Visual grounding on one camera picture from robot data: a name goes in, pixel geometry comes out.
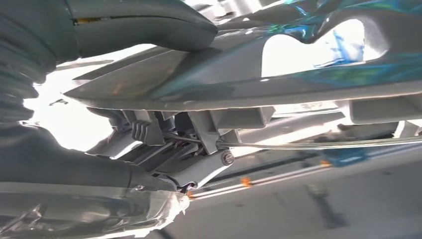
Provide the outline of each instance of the gray plastic panel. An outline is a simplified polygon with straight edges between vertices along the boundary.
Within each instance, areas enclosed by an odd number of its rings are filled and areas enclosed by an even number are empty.
[[[422,119],[422,108],[409,96],[349,101],[343,110],[354,124],[398,122]]]

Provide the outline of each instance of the metal bracket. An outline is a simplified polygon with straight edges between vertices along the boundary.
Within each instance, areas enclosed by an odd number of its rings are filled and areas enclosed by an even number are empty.
[[[193,188],[200,188],[216,175],[230,167],[233,162],[233,154],[229,150],[221,150],[212,155],[194,156],[185,160],[183,164],[189,166],[179,172],[169,172],[169,170],[166,170],[165,168],[171,168],[169,165],[167,167],[165,165],[159,167],[156,172],[171,178],[179,187],[193,183]]]

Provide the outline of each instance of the metal pipe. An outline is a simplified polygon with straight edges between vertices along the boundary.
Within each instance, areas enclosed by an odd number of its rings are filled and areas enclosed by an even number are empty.
[[[296,170],[289,173],[283,173],[275,176],[265,177],[262,179],[254,180],[249,182],[248,185],[236,184],[233,186],[228,186],[216,190],[211,190],[207,192],[197,193],[190,196],[192,200],[207,199],[216,196],[222,196],[225,194],[230,194],[233,192],[239,192],[246,189],[255,189],[258,186],[265,186],[274,183],[295,181],[296,184],[309,184],[314,183],[315,181],[321,180],[321,178],[328,177],[339,177],[346,176],[356,173],[361,173],[365,171],[370,171],[386,166],[394,166],[399,164],[405,164],[409,162],[414,162],[421,160],[420,152],[422,151],[422,145],[400,145],[396,147],[384,147],[377,148],[376,150],[371,150],[367,153],[369,160],[350,165],[342,168],[334,168],[329,165],[319,165],[314,167],[309,167],[301,170]]]
[[[238,191],[241,191],[241,190],[246,190],[246,189],[249,189],[250,187],[256,187],[256,186],[262,186],[262,185],[282,182],[282,181],[285,181],[285,180],[289,180],[289,179],[293,179],[293,178],[297,178],[297,177],[301,177],[301,176],[305,176],[305,175],[310,175],[310,174],[317,173],[317,172],[323,172],[323,171],[327,171],[327,170],[330,170],[330,169],[331,168],[327,167],[327,166],[315,166],[315,167],[304,168],[304,169],[297,170],[297,171],[290,172],[290,173],[283,173],[283,174],[279,174],[279,175],[275,175],[275,176],[266,177],[266,178],[258,179],[258,180],[255,180],[255,181],[251,181],[250,186],[237,184],[237,185],[233,185],[233,186],[229,186],[229,187],[224,187],[224,188],[221,188],[221,189],[216,189],[216,190],[212,190],[212,191],[194,194],[194,195],[190,196],[190,198],[191,198],[191,200],[199,200],[199,199],[215,197],[215,196],[224,195],[224,194],[227,194],[227,193],[234,193],[234,192],[238,192]]]

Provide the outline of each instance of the teal metallic surface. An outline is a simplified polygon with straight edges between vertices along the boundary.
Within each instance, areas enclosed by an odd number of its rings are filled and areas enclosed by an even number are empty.
[[[224,31],[201,52],[141,54],[96,79],[79,77],[91,81],[66,95],[98,108],[190,111],[422,92],[421,1],[307,4],[285,5],[301,19]]]

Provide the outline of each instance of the bright light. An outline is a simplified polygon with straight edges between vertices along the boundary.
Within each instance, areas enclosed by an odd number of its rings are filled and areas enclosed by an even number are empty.
[[[137,45],[102,56],[79,59],[61,66],[92,61],[116,61],[152,47],[154,45]],[[40,126],[48,129],[60,145],[69,149],[86,151],[108,137],[112,132],[108,119],[89,112],[85,106],[61,94],[62,91],[68,90],[73,78],[102,66],[104,65],[73,68],[49,74],[45,84],[35,86],[39,92],[39,98],[25,101],[25,106],[35,111],[30,121],[38,122]],[[59,99],[64,99],[69,103],[66,105],[57,103],[50,106]]]

